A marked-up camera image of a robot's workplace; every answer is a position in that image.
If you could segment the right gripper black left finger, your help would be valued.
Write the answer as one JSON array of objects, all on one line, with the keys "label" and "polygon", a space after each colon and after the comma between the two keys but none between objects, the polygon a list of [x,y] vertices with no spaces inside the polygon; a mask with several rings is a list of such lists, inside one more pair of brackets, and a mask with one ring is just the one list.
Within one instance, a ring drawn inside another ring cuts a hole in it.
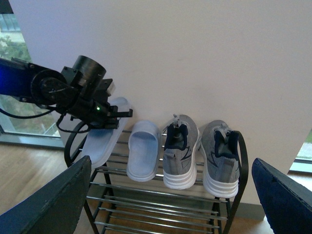
[{"label": "right gripper black left finger", "polygon": [[89,156],[0,216],[2,234],[72,234],[89,190]]}]

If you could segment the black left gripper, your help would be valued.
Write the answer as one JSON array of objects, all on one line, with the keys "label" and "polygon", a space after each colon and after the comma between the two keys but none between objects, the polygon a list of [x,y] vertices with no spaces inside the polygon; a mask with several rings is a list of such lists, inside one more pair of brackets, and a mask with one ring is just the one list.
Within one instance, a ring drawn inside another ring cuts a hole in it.
[{"label": "black left gripper", "polygon": [[80,119],[91,129],[116,129],[121,118],[133,116],[133,110],[127,108],[122,111],[117,105],[110,104],[108,97],[115,88],[113,80],[103,79],[95,89],[90,100],[79,96],[77,101],[65,112]]}]

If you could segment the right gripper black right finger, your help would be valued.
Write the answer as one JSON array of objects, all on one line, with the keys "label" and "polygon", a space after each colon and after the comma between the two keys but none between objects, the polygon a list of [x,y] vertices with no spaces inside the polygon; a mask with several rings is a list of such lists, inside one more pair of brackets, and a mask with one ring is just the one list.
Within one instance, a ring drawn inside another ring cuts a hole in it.
[{"label": "right gripper black right finger", "polygon": [[256,158],[252,177],[267,221],[275,234],[312,232],[312,192]]}]

